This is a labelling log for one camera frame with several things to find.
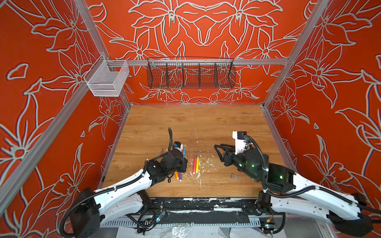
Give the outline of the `yellow marker pen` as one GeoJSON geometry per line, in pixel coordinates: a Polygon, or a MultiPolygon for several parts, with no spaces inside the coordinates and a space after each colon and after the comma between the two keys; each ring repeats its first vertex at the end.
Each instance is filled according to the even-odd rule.
{"type": "Polygon", "coordinates": [[[195,173],[199,173],[199,154],[196,156],[196,167],[195,167],[195,173]]]}

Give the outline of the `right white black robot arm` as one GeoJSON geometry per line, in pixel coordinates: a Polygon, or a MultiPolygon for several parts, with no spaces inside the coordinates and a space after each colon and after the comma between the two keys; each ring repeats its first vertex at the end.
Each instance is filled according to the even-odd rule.
{"type": "Polygon", "coordinates": [[[269,162],[269,156],[252,145],[236,149],[215,145],[220,161],[235,166],[262,185],[254,206],[257,214],[287,213],[324,221],[346,235],[363,237],[373,231],[374,223],[363,210],[369,210],[360,193],[344,194],[314,183],[293,170],[269,162]]]}

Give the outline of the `pink marker pen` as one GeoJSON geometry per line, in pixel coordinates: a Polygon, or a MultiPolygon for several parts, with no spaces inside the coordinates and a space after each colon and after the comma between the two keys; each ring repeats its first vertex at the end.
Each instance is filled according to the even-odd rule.
{"type": "Polygon", "coordinates": [[[196,156],[197,156],[197,154],[195,154],[194,157],[193,157],[193,169],[192,169],[192,173],[193,173],[193,174],[195,174],[196,156]]]}

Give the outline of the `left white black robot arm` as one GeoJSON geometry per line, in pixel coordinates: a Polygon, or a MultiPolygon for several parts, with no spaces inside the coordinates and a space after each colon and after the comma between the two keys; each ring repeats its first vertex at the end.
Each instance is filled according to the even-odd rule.
{"type": "Polygon", "coordinates": [[[172,149],[146,160],[141,170],[118,183],[96,191],[84,189],[60,221],[60,235],[88,238],[104,223],[139,212],[144,206],[143,201],[149,200],[145,190],[171,178],[176,172],[186,172],[187,164],[182,151],[172,149]]]}

